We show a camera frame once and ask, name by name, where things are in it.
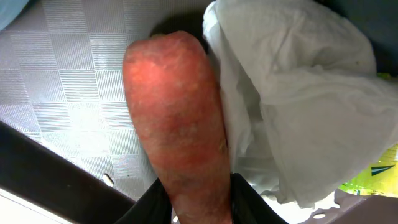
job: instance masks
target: light blue object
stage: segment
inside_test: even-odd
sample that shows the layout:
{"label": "light blue object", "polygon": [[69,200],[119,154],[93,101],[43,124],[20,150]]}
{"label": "light blue object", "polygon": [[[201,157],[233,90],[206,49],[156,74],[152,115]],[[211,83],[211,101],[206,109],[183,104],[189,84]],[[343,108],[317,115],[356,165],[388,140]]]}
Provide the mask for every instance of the light blue object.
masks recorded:
{"label": "light blue object", "polygon": [[0,30],[10,24],[29,0],[0,0]]}

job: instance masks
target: crumpled plastic bag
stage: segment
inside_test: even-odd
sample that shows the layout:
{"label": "crumpled plastic bag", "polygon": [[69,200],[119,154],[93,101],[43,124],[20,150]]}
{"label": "crumpled plastic bag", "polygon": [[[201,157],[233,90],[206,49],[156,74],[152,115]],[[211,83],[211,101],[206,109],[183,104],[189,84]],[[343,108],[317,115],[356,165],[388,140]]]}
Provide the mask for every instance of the crumpled plastic bag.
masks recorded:
{"label": "crumpled plastic bag", "polygon": [[310,0],[217,0],[203,34],[220,72],[233,172],[314,208],[398,140],[398,91],[368,39]]}

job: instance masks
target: black strip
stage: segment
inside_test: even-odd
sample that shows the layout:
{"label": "black strip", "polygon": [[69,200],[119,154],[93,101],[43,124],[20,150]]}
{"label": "black strip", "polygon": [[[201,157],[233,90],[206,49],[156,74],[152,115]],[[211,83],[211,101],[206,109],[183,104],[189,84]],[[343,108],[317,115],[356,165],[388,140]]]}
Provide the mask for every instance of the black strip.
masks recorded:
{"label": "black strip", "polygon": [[0,188],[76,223],[114,223],[134,201],[0,122]]}

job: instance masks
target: gray surface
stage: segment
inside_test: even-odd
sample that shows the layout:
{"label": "gray surface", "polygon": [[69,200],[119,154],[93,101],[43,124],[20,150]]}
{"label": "gray surface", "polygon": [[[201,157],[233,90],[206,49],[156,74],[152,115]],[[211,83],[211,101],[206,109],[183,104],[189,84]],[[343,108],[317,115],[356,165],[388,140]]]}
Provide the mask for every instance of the gray surface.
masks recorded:
{"label": "gray surface", "polygon": [[34,1],[0,32],[0,120],[138,199],[155,175],[124,99],[124,50],[169,15],[210,2]]}

